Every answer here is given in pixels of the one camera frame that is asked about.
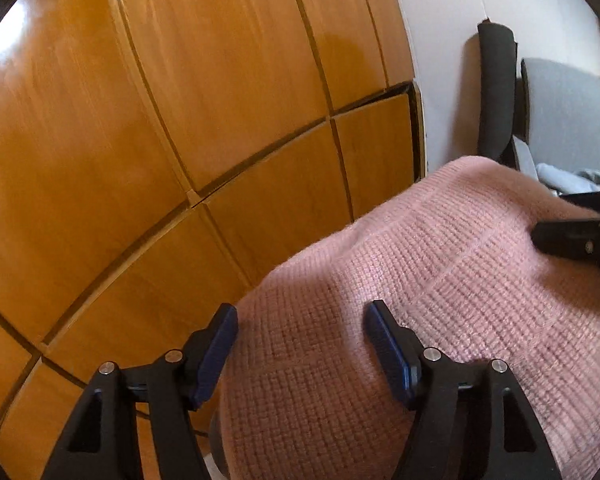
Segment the light blue grey hoodie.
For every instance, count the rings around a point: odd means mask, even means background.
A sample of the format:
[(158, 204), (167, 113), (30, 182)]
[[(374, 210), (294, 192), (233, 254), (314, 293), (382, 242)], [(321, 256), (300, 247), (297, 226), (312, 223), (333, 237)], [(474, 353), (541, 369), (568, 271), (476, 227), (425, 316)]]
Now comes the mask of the light blue grey hoodie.
[(541, 162), (535, 166), (539, 181), (556, 195), (600, 192), (600, 171), (581, 169), (571, 172)]

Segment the black rolled mat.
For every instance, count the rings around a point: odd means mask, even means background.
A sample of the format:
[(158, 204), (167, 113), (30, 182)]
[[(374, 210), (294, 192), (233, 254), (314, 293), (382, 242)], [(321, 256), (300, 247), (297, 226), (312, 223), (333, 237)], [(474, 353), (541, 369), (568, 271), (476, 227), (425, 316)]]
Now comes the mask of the black rolled mat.
[(480, 120), (478, 154), (499, 160), (513, 136), (516, 105), (517, 43), (505, 25), (478, 25)]

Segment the grey yellow blue chair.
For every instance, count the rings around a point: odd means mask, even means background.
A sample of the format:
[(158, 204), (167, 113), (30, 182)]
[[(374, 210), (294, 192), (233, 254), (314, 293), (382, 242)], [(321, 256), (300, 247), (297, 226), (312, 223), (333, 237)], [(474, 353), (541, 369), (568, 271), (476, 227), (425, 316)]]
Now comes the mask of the grey yellow blue chair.
[(513, 136), (516, 169), (539, 181), (544, 162), (600, 171), (600, 76), (542, 58), (521, 62), (524, 131)]

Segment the pink knit sweater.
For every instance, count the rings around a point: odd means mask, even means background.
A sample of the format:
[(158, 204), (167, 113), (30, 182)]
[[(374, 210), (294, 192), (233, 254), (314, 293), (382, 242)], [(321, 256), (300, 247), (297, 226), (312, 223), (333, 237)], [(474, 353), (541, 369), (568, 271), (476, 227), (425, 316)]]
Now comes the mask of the pink knit sweater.
[(385, 301), (427, 346), (513, 369), (566, 479), (600, 468), (600, 269), (530, 232), (584, 210), (463, 157), (278, 266), (238, 302), (219, 416), (234, 479), (387, 479), (412, 415), (363, 332)]

